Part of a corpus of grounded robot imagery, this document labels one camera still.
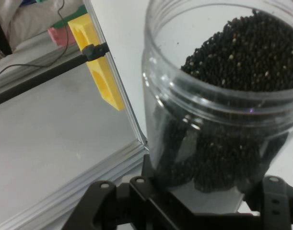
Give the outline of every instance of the black seed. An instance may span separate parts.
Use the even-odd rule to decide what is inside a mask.
[[[228,21],[222,32],[195,49],[181,69],[198,80],[225,89],[253,92],[292,89],[293,29],[254,10],[251,17]],[[188,86],[188,91],[196,90]],[[155,126],[161,127],[161,136],[156,137],[160,141],[155,142],[158,146],[153,149],[159,157],[156,175],[164,186],[193,181],[195,188],[205,193],[233,186],[246,190],[263,178],[288,137],[288,133],[281,132],[273,138],[278,130],[229,126],[191,114],[202,121],[199,129],[194,129],[190,122],[182,121],[189,113],[187,110],[172,100],[162,99],[162,102],[164,109],[158,106],[155,111],[158,120]],[[231,103],[234,102],[229,102],[230,106],[245,107]],[[230,121],[240,117],[225,114]]]

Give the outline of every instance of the metal frame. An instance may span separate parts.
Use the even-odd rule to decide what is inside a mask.
[[[99,42],[100,43],[105,43],[106,39],[105,39],[104,33],[103,33],[102,29],[101,29],[100,23],[99,23],[99,21],[98,21],[98,19],[96,17],[94,8],[92,7],[92,4],[91,4],[90,0],[84,0],[84,5],[85,5],[85,7],[86,7],[91,19],[92,19],[92,22],[94,24],[94,27],[96,29],[96,32],[97,32],[97,35],[98,35],[98,38],[99,38]],[[140,129],[139,123],[138,123],[137,118],[136,118],[136,116],[134,114],[134,111],[133,111],[133,109],[131,107],[129,98],[128,98],[127,93],[125,91],[124,85],[123,85],[121,77],[119,75],[119,72],[118,72],[118,70],[116,68],[116,65],[115,65],[115,62],[113,60],[113,57],[112,57],[111,53],[107,53],[105,57],[106,57],[106,59],[108,61],[108,64],[110,66],[110,69],[112,71],[114,79],[115,79],[115,81],[117,83],[117,86],[118,86],[118,88],[120,90],[120,93],[121,93],[121,96],[122,96],[122,99],[123,99],[123,103],[124,103],[127,115],[129,117],[129,121],[131,123],[131,126],[132,126],[132,128],[133,128],[133,130],[135,132],[135,135],[136,135],[137,139],[142,143],[142,145],[146,145],[147,144],[147,139],[146,139],[146,137],[144,136],[144,134],[142,133],[142,131]]]

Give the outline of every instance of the yellow bracket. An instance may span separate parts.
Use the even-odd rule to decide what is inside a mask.
[[[99,39],[89,14],[71,20],[69,26],[81,51],[89,44],[99,45]],[[124,108],[122,97],[106,57],[89,61],[87,66],[102,98],[117,110],[122,110]]]

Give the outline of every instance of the black clamp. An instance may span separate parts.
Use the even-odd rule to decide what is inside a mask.
[[[106,42],[96,46],[90,44],[82,50],[82,54],[86,56],[88,61],[94,61],[98,58],[101,58],[108,52],[109,47]]]
[[[63,230],[115,230],[131,223],[137,230],[290,230],[293,224],[293,188],[269,176],[246,196],[260,216],[251,214],[194,214],[169,192],[155,186],[144,156],[143,176],[116,187],[108,181],[92,184]]]

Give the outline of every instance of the pink object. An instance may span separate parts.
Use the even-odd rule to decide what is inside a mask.
[[[69,33],[69,45],[76,43],[70,27],[67,25],[66,28]],[[61,29],[49,28],[48,33],[56,45],[66,47],[67,36],[65,27],[62,27]]]

